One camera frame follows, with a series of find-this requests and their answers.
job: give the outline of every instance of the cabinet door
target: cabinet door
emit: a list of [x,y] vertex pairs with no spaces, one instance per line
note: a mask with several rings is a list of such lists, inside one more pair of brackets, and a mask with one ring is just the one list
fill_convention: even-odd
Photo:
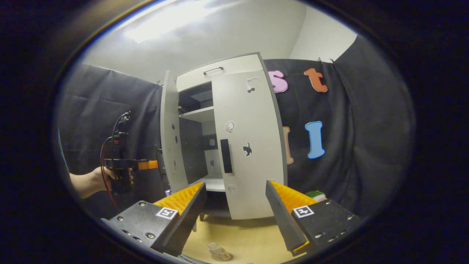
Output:
[[161,147],[169,185],[173,192],[188,186],[182,161],[181,135],[179,133],[179,93],[174,79],[166,72],[161,95]]
[[[212,92],[221,171],[231,218],[271,217],[273,212],[265,196],[266,181],[274,179],[283,184],[285,162],[281,147],[283,135],[265,72],[213,78]],[[227,148],[223,147],[226,140],[230,159]],[[227,164],[230,162],[232,172]]]

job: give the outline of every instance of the cabinet shelf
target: cabinet shelf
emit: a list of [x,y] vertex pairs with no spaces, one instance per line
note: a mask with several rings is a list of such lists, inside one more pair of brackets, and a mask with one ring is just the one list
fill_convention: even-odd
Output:
[[225,184],[223,183],[222,178],[211,178],[209,175],[202,177],[201,179],[197,180],[195,183],[205,182],[205,188],[207,191],[212,192],[224,192],[225,191]]
[[187,113],[179,115],[179,117],[201,122],[201,123],[215,119],[215,115],[213,113],[213,106],[187,112]]

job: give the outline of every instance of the white cabinet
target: white cabinet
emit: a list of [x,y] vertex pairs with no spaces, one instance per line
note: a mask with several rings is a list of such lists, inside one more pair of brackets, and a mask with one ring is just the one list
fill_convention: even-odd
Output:
[[287,164],[279,110],[260,54],[186,72],[176,87],[168,76],[161,138],[172,190],[203,181],[207,191],[225,193],[232,219],[273,216],[265,183],[287,184]]

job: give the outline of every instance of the foam letter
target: foam letter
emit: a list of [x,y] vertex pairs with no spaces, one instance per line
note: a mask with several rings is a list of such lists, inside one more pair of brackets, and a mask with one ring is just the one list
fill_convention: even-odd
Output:
[[290,128],[287,126],[283,127],[283,139],[285,141],[285,152],[286,152],[286,157],[287,157],[287,165],[290,165],[293,163],[293,158],[290,155],[290,147],[288,146],[288,133],[290,133]]
[[322,73],[316,72],[316,70],[314,68],[311,68],[311,69],[305,71],[304,74],[310,78],[310,82],[311,82],[311,85],[313,86],[314,90],[316,90],[320,93],[327,92],[327,86],[323,85],[321,83],[321,80],[319,80],[319,78],[322,78]]
[[310,159],[319,158],[325,153],[322,148],[321,127],[322,122],[320,121],[310,122],[304,126],[304,128],[306,128],[306,130],[310,133],[311,151],[308,154],[308,158]]
[[273,91],[275,93],[281,93],[288,89],[288,83],[284,79],[283,73],[279,70],[269,71],[270,81],[272,82]]

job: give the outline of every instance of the wooden floor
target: wooden floor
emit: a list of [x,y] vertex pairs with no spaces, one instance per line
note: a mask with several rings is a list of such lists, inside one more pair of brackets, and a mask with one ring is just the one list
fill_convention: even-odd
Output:
[[197,232],[191,232],[182,253],[207,263],[223,263],[211,258],[207,248],[210,242],[233,254],[233,259],[226,262],[229,264],[279,264],[293,259],[273,217],[231,220],[205,216],[202,222],[197,219]]

